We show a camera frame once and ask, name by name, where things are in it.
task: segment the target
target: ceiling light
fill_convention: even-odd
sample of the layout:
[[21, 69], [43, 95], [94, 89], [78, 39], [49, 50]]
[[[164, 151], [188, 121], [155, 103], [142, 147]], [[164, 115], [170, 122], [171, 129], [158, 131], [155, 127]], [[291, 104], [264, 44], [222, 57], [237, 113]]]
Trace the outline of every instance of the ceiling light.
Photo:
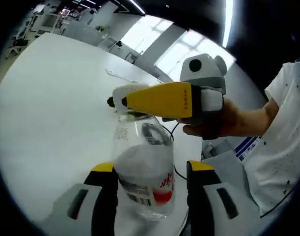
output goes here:
[[88, 1], [88, 2], [90, 2], [90, 3], [92, 3], [92, 4], [96, 4], [95, 2], [93, 2], [93, 1], [90, 1], [90, 0], [86, 0], [86, 1]]
[[138, 10], [142, 13], [142, 14], [145, 14], [145, 11], [143, 11], [143, 9], [138, 5], [136, 4], [136, 2], [134, 0], [129, 0], [129, 2], [131, 2], [133, 5], [135, 5], [136, 8], [138, 8]]
[[80, 5], [81, 5], [81, 6], [84, 6], [84, 7], [86, 7], [86, 8], [91, 9], [91, 7], [88, 7], [88, 6], [86, 6], [86, 5], [82, 4], [82, 3], [80, 3]]
[[226, 11], [225, 11], [225, 30], [222, 46], [226, 48], [230, 33], [230, 28], [232, 26], [233, 18], [233, 0], [226, 0]]

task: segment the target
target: white table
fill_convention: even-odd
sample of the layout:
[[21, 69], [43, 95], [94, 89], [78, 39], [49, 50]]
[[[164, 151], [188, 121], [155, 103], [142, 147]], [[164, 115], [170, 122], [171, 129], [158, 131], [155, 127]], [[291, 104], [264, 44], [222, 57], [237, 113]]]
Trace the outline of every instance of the white table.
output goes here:
[[[129, 82], [106, 69], [158, 83], [97, 47], [46, 33], [22, 52], [0, 85], [0, 170], [31, 220], [44, 219], [62, 193], [111, 160], [117, 114], [106, 100]], [[171, 130], [175, 121], [165, 125]], [[186, 161], [200, 160], [201, 139], [184, 134], [181, 125], [174, 137], [175, 165], [185, 175]]]

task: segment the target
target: clear plastic bottle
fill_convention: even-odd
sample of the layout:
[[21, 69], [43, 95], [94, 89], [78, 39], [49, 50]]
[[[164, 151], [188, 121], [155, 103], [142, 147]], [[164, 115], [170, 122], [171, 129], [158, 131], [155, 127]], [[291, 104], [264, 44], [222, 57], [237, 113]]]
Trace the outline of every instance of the clear plastic bottle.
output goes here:
[[153, 116], [119, 116], [113, 140], [114, 167], [138, 214], [159, 220], [174, 207], [173, 142]]

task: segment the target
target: ceiling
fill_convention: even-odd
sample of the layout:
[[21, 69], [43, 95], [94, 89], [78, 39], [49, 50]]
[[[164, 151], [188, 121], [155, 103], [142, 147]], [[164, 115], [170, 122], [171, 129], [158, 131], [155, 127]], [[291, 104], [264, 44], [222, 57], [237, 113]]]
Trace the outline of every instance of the ceiling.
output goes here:
[[[119, 1], [140, 15], [128, 0]], [[225, 0], [136, 0], [148, 15], [173, 21], [222, 45], [225, 29]], [[297, 4], [296, 0], [288, 1]], [[263, 91], [277, 75], [283, 63], [299, 55], [291, 37], [289, 3], [282, 0], [233, 0], [232, 28], [227, 50], [237, 64]]]

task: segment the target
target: star print shirt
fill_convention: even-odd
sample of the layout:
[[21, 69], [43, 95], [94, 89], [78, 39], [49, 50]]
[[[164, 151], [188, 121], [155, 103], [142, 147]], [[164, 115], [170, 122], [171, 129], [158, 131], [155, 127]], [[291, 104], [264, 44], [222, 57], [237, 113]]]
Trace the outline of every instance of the star print shirt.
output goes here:
[[276, 101], [279, 111], [243, 161], [251, 195], [261, 214], [279, 203], [300, 177], [300, 90], [294, 80], [294, 66], [284, 64], [266, 88], [267, 97]]

